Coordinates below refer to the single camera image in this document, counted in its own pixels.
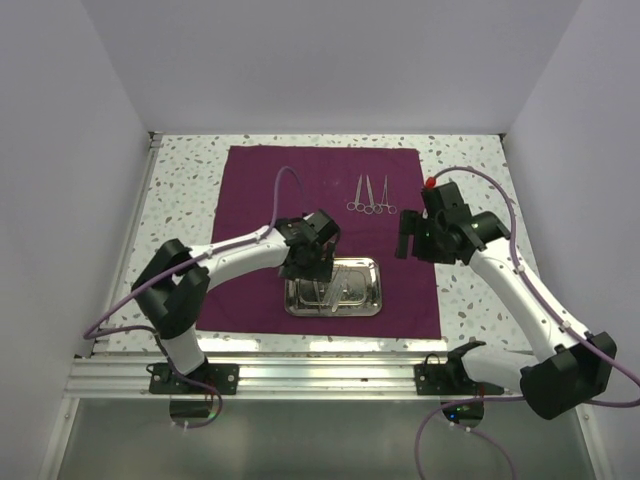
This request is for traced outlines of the steel hemostat clamp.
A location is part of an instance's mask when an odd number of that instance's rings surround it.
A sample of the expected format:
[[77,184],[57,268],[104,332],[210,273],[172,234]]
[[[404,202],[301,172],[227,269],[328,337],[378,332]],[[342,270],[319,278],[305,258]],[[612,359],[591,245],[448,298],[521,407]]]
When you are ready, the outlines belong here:
[[392,205],[389,201],[388,177],[385,177],[384,179],[382,195],[378,203],[377,213],[378,214],[386,213],[389,215],[395,215],[397,213],[397,207]]

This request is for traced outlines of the steel scissors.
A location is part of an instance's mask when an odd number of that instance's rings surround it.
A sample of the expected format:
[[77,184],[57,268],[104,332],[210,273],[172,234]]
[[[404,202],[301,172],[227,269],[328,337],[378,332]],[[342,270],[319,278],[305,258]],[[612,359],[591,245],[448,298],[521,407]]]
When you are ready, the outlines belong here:
[[379,215],[382,213],[382,206],[374,198],[374,190],[369,176],[366,176],[366,188],[369,203],[365,206],[364,212],[369,215]]
[[347,203],[348,211],[355,211],[363,213],[365,211],[365,205],[361,202],[361,190],[362,190],[363,177],[359,176],[354,199]]

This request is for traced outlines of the purple cloth wrap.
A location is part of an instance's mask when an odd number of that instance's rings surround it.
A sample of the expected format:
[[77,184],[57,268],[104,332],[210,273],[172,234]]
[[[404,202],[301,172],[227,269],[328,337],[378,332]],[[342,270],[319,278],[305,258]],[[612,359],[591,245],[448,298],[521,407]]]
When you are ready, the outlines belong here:
[[224,167],[212,239],[255,231],[273,214],[292,218],[326,211],[339,225],[339,257],[368,257],[380,268],[382,309],[371,317],[300,318],[285,311],[285,283],[274,269],[228,281],[207,294],[197,327],[209,332],[438,339],[441,336],[433,265],[394,256],[399,216],[347,210],[363,177],[375,200],[388,177],[389,201],[421,211],[423,173],[414,149],[233,146]]

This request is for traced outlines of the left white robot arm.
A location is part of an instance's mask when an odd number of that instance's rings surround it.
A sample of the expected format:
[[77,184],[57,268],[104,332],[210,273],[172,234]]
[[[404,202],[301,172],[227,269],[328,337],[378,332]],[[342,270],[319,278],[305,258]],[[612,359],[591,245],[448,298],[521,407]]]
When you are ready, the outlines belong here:
[[185,392],[208,379],[206,356],[195,324],[208,292],[258,270],[276,268],[287,280],[327,282],[332,278],[341,229],[323,210],[281,218],[226,241],[186,246],[165,242],[139,275],[131,294],[156,331],[173,364],[172,379]]

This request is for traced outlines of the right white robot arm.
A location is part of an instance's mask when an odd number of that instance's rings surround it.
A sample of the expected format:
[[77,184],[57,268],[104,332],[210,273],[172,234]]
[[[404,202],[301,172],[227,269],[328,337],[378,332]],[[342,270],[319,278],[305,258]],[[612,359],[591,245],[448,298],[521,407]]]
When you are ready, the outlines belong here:
[[498,296],[527,338],[527,356],[470,341],[448,352],[445,362],[414,368],[420,394],[464,395],[506,389],[523,395],[541,418],[551,420],[606,390],[617,353],[605,332],[594,335],[538,278],[526,280],[526,262],[512,248],[512,234],[492,212],[473,214],[456,183],[428,180],[424,209],[400,215],[396,257],[432,264],[462,262]]

